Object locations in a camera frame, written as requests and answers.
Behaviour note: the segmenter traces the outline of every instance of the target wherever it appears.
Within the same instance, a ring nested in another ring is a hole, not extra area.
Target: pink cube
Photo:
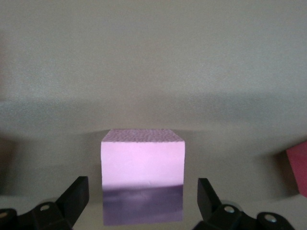
[[[185,142],[169,129],[112,129],[101,142],[104,225],[182,220]]]
[[[287,149],[298,191],[307,197],[307,141]]]

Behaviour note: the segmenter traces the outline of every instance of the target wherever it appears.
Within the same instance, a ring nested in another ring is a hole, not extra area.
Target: gray background
[[[306,229],[283,152],[307,139],[305,0],[0,0],[0,204],[21,214],[88,175],[75,230],[182,229],[197,178],[247,214]],[[103,227],[100,141],[186,141],[184,221]]]

